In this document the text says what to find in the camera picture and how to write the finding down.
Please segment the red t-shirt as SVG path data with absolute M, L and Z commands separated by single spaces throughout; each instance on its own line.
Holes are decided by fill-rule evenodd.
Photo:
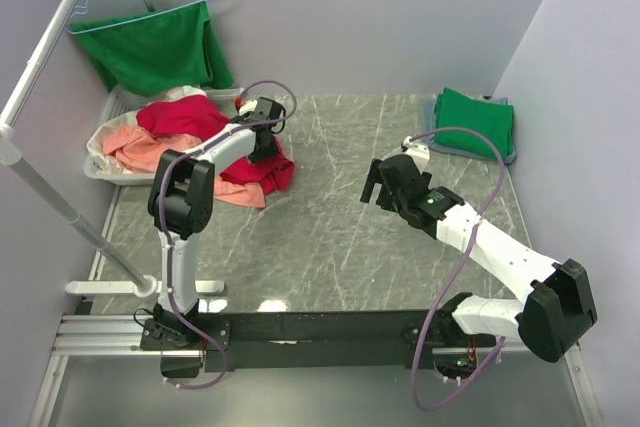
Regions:
M 218 134 L 230 119 L 203 94 L 175 101 L 155 102 L 136 115 L 138 125 L 155 136 L 188 134 L 206 141 Z M 265 195 L 286 190 L 293 180 L 295 164 L 282 153 L 267 160 L 250 163 L 246 158 L 233 163 L 219 177 L 237 185 L 258 183 Z

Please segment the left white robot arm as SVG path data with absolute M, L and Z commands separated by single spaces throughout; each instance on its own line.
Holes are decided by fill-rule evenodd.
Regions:
M 199 301 L 196 254 L 213 211 L 214 180 L 241 159 L 259 166 L 275 159 L 280 149 L 273 128 L 285 119 L 284 106 L 260 97 L 207 141 L 184 152 L 167 150 L 160 158 L 148 212 L 162 249 L 158 304 L 176 314 L 166 322 L 164 336 L 176 348 L 193 346 L 200 335 L 198 321 L 188 315 Z

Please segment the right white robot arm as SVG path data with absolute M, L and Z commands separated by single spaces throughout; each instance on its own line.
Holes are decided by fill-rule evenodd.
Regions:
M 432 188 L 431 176 L 406 153 L 372 161 L 362 202 L 376 185 L 376 203 L 407 224 L 460 252 L 497 278 L 513 299 L 469 295 L 439 321 L 444 342 L 460 346 L 474 334 L 518 338 L 538 358 L 555 363 L 597 321 L 586 269 L 577 261 L 539 254 L 482 219 L 462 197 Z

